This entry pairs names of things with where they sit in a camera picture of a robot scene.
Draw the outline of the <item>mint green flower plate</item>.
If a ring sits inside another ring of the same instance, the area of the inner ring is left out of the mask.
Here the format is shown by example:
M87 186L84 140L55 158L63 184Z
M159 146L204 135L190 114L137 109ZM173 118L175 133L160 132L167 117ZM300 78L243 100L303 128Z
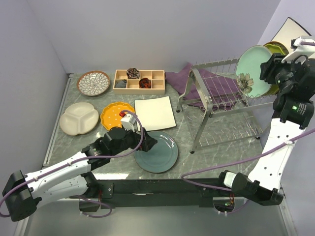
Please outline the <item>mint green flower plate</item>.
M256 45L247 49L239 58L236 81L242 94L249 98L258 98L269 91L271 85L260 80L260 66L267 62L271 55L266 47Z

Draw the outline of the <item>green scalloped plate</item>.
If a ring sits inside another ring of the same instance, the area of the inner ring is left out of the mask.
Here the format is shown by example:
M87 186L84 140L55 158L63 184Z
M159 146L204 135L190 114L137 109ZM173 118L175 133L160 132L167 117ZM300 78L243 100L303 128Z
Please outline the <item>green scalloped plate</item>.
M270 41L268 43L264 44L264 47L266 47L272 54L273 53L279 53L281 55L287 55L289 54L288 49L280 42L277 41ZM277 85L271 85L270 89L268 90L265 95L275 95L279 91L279 87Z

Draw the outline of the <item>teal round plate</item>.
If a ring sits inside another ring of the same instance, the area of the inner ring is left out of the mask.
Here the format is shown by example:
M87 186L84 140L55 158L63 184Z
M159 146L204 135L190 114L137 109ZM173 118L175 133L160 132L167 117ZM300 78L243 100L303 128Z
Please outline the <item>teal round plate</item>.
M170 170L178 159L178 147L174 139L167 133L151 131L149 135L157 143L148 152L136 151L134 159L143 170L159 174Z

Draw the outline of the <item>white square plate black rim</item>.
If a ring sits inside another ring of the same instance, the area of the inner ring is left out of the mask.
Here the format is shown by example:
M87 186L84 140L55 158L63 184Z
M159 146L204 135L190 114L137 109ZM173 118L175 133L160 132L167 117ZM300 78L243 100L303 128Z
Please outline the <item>white square plate black rim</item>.
M135 114L146 131L156 131L176 126L169 96L134 101Z

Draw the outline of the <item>yellow polka dot plate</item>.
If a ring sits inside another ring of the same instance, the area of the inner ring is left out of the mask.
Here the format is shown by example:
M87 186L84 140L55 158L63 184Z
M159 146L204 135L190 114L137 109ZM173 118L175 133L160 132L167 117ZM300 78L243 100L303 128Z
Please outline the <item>yellow polka dot plate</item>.
M120 116L122 110L135 112L135 109L130 104L124 102L114 102L103 109L100 119L106 130L110 130L113 127L122 127L122 117Z

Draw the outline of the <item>cream divided plate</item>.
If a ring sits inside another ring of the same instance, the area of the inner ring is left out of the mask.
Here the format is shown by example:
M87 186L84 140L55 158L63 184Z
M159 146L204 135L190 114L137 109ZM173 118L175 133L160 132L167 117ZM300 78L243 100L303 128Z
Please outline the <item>cream divided plate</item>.
M99 120L98 111L87 102L70 105L60 117L60 128L70 136L86 134L94 129Z

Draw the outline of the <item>floral patterned round plate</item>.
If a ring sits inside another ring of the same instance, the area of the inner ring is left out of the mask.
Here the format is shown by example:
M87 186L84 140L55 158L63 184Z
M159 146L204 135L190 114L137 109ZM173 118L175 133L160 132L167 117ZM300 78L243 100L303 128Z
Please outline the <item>floral patterned round plate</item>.
M109 88L110 77L103 71L89 71L78 79L76 86L85 96L98 96Z

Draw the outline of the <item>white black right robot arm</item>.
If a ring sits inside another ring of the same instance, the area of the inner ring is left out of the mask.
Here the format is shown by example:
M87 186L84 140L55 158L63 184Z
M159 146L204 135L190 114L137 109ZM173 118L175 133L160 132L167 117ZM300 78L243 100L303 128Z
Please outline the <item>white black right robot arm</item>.
M315 94L315 60L307 55L285 62L283 59L281 55L273 55L260 66L260 79L279 87L262 155L248 175L222 172L216 184L221 196L233 192L262 206L279 205L283 201L279 190L284 168L315 113L311 101Z

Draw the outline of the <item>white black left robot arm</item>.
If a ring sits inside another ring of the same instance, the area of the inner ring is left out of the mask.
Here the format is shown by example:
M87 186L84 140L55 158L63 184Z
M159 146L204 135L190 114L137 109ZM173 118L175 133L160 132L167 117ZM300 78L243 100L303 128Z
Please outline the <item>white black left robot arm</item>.
M136 133L116 127L65 161L26 175L16 171L2 192L0 202L9 213L1 217L17 222L59 199L95 197L101 188L93 170L108 164L112 158L123 157L122 152L127 149L148 152L155 144L157 140L146 130Z

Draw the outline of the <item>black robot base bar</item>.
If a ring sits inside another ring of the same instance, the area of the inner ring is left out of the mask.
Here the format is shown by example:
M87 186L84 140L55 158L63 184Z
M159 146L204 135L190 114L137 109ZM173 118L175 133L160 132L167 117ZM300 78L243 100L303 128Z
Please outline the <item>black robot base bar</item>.
M83 212L117 207L198 206L230 214L249 202L230 192L196 186L181 179L98 180L82 197L79 208Z

